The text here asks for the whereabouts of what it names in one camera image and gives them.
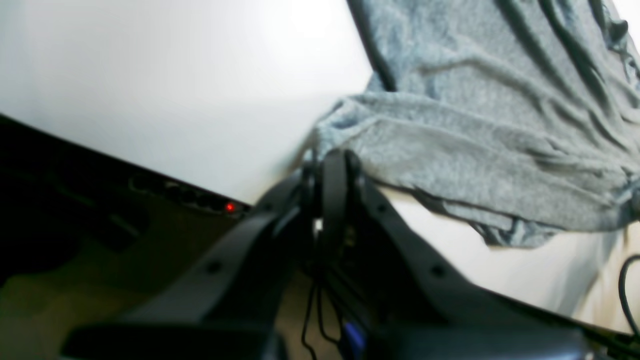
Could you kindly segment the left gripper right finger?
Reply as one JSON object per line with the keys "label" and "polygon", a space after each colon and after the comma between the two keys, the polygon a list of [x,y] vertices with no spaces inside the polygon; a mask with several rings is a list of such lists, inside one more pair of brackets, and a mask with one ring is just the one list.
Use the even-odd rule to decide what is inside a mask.
{"label": "left gripper right finger", "polygon": [[371,328],[366,360],[585,360],[582,332],[547,325],[467,280],[345,154],[353,271]]}

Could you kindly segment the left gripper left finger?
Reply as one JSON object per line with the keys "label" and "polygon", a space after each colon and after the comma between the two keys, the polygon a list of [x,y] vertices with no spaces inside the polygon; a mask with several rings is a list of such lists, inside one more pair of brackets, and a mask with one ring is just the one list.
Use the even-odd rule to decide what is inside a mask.
{"label": "left gripper left finger", "polygon": [[285,360],[282,294],[297,266],[323,284],[338,261],[350,167],[344,150],[306,162],[160,295],[74,330],[62,360]]}

